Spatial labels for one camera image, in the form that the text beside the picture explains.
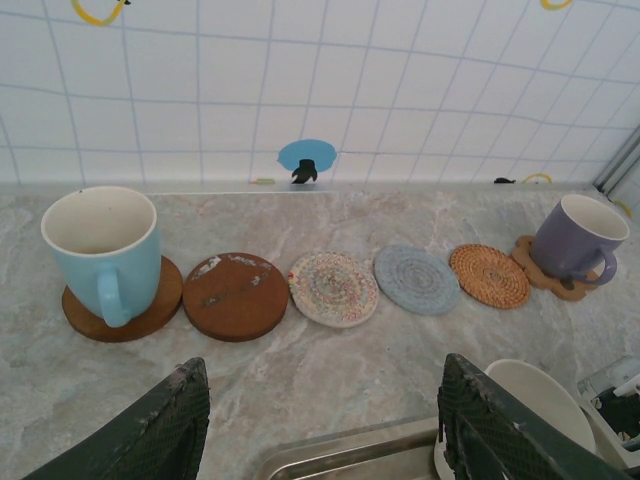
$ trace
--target white tile wall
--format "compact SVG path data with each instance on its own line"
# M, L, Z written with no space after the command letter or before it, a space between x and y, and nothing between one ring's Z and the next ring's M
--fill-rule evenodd
M287 182L301 138L318 182L589 182L640 123L632 0L5 0L0 41L3 185Z

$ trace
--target stainless steel sink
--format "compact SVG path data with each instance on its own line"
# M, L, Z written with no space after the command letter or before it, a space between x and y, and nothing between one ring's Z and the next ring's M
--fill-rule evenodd
M255 480L437 480L438 419L294 448L276 454Z

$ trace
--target black bird figure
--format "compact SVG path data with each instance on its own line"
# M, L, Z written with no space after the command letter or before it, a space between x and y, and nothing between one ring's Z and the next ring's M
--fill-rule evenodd
M291 183L303 184L306 183L309 178L313 178L315 182L318 179L315 162L308 158L300 160L300 166L293 171L291 177L296 177Z

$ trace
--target light blue woven coaster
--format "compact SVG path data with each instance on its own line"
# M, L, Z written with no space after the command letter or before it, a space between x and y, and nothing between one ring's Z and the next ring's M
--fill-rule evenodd
M380 289L394 303L418 315L440 315L460 296L453 270L423 248L391 245L376 257L374 273Z

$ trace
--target light blue mug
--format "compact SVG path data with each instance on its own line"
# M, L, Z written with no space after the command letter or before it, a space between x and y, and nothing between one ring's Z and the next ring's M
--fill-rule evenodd
M162 262L157 219L147 197L122 187L71 193L42 218L42 236L67 286L112 328L143 313L156 295Z

